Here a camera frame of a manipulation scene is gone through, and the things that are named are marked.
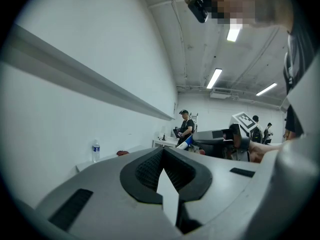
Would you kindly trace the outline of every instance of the red object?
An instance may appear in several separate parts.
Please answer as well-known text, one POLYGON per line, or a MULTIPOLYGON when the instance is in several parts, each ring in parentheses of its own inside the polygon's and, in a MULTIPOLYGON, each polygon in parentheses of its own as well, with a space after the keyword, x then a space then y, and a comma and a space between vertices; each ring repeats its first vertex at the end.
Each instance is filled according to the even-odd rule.
POLYGON ((124 156, 124 155, 129 154, 129 152, 128 152, 128 151, 122 151, 122 150, 120 150, 120 151, 118 151, 116 154, 117 154, 119 157, 121 157, 121 156, 124 156))

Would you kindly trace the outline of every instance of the black t-shirt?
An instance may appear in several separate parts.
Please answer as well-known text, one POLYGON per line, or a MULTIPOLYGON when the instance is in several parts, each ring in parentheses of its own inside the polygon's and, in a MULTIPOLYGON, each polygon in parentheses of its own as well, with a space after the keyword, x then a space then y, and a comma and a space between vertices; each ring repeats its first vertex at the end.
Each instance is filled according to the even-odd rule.
POLYGON ((180 128, 180 132, 183 134, 187 129, 188 127, 191 126, 192 127, 192 132, 191 133, 188 133, 186 134, 183 139, 186 140, 187 138, 189 138, 191 136, 191 134, 194 133, 194 126, 195 126, 195 123, 192 119, 187 119, 187 120, 184 120, 182 122, 182 125, 181 125, 181 128, 180 128))
MULTIPOLYGON (((285 55, 283 70, 287 94, 308 70, 319 47, 319 40, 304 17, 303 11, 294 0, 292 0, 292 5, 293 27, 288 37, 288 52, 285 55)), ((301 124, 291 106, 287 110, 285 129, 294 132, 297 137, 303 133, 301 124)))

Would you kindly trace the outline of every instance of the white ceiling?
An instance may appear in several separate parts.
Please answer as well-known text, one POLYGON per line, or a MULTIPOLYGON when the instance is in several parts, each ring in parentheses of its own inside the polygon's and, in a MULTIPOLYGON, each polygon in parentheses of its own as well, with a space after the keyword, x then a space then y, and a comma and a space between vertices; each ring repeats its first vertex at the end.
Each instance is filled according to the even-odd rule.
POLYGON ((228 25, 197 21, 183 0, 146 0, 168 53, 179 92, 199 92, 214 69, 222 69, 214 87, 234 90, 239 99, 280 106, 286 97, 283 77, 288 34, 283 28, 245 28, 227 41, 228 25), (265 95, 255 94, 272 83, 265 95))

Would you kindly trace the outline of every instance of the air conditioning unit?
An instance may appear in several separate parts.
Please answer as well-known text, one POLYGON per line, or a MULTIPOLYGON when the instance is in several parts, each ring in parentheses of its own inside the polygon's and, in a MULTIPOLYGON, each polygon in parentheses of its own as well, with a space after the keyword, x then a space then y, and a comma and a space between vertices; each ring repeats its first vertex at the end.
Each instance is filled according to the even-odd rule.
POLYGON ((210 93, 210 98, 214 99, 226 99, 231 97, 232 91, 224 88, 213 88, 210 93))

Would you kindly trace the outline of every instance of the ceiling light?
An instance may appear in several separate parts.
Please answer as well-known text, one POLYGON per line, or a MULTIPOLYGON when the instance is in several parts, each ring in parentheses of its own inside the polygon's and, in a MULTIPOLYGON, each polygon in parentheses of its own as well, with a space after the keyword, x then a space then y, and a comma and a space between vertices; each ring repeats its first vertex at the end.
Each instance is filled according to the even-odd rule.
POLYGON ((262 91, 260 91, 259 93, 257 93, 256 95, 257 95, 257 96, 260 96, 260 95, 266 93, 267 91, 271 90, 273 87, 276 87, 276 86, 277 86, 277 84, 276 84, 276 83, 273 83, 273 84, 271 84, 269 87, 267 87, 267 88, 265 88, 264 90, 262 90, 262 91))
POLYGON ((213 73, 213 76, 212 76, 212 78, 211 78, 211 80, 210 80, 210 82, 209 82, 209 84, 207 86, 207 89, 211 89, 214 86, 214 84, 216 83, 216 81, 217 81, 218 77, 220 76, 221 72, 222 72, 222 69, 219 69, 219 68, 215 69, 215 71, 213 73))
POLYGON ((235 42, 237 40, 239 32, 240 32, 240 29, 229 29, 229 33, 226 39, 228 41, 235 42))

